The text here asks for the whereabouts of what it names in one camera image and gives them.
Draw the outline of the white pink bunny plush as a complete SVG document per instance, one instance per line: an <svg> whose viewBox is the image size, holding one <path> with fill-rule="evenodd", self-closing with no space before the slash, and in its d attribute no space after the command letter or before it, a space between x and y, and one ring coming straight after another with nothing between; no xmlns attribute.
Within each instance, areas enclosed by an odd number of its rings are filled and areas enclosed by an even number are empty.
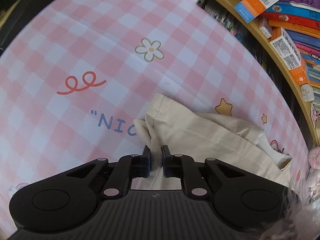
<svg viewBox="0 0 320 240"><path fill-rule="evenodd" d="M319 199L319 178L320 178L320 149L319 147L313 148L309 152L310 170L306 180L308 185L308 193L311 198Z"/></svg>

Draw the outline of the white charger block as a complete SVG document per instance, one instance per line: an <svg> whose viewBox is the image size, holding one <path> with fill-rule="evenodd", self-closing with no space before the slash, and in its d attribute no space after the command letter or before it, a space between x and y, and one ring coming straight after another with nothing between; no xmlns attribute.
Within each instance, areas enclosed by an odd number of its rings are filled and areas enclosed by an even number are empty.
<svg viewBox="0 0 320 240"><path fill-rule="evenodd" d="M303 101L312 102L315 99L313 88L309 84L301 85L301 91L302 91Z"/></svg>

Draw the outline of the flat white orange box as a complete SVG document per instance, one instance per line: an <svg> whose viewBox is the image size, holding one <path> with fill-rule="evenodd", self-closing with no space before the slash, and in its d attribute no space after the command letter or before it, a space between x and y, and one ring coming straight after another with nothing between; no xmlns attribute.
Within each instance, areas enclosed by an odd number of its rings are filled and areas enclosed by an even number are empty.
<svg viewBox="0 0 320 240"><path fill-rule="evenodd" d="M300 51L284 28L273 28L270 45L277 52L298 86L309 83Z"/></svg>

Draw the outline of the cream white t-shirt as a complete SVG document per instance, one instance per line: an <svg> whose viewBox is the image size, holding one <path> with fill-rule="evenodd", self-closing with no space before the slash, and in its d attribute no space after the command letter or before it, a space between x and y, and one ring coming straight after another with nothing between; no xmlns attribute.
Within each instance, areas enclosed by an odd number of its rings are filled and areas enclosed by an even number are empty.
<svg viewBox="0 0 320 240"><path fill-rule="evenodd" d="M156 94L143 119L134 120L136 132L151 151L151 173L137 188L175 190L177 178L165 178L161 148L195 161L215 158L252 174L289 186L291 158L274 150L259 126L232 116L194 113L162 94Z"/></svg>

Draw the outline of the wooden bookshelf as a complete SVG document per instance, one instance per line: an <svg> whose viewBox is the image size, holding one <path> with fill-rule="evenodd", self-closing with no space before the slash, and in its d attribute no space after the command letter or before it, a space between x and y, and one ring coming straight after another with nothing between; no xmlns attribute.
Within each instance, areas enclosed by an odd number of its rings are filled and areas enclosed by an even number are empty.
<svg viewBox="0 0 320 240"><path fill-rule="evenodd" d="M199 0L191 0L194 3L197 3ZM242 17L235 11L234 7L240 2L240 0L216 0L220 5L227 9L235 18L237 18L247 30L257 39L257 41L262 45L262 47L268 52L272 60L275 62L283 76L285 77L287 83L291 87L297 101L299 102L300 108L304 114L306 122L308 124L310 133L312 135L313 143L319 145L319 137L317 131L312 123L311 118L311 103L305 102L303 100L301 88L296 84L295 80L289 73L289 70L285 66L284 62L281 60L277 52L272 48L268 39L263 35L259 30L259 20L255 19L250 23L246 23Z"/></svg>

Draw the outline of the pink checkered cartoon tablecloth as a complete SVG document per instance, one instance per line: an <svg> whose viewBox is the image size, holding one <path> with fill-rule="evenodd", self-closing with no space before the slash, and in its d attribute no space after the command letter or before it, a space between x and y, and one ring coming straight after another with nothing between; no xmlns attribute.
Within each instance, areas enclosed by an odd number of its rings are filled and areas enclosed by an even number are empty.
<svg viewBox="0 0 320 240"><path fill-rule="evenodd" d="M188 0L55 0L1 56L1 233L12 195L35 181L143 149L133 121L156 93L195 112L227 104L293 158L308 148L253 55Z"/></svg>

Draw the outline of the row of colourful books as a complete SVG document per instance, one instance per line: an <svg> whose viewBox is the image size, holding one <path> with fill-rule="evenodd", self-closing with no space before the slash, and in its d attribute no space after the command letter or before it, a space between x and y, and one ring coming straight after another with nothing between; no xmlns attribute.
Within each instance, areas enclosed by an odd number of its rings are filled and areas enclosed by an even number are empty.
<svg viewBox="0 0 320 240"><path fill-rule="evenodd" d="M305 62L307 84L319 87L319 0L279 0L257 17L269 42L273 28L287 31Z"/></svg>

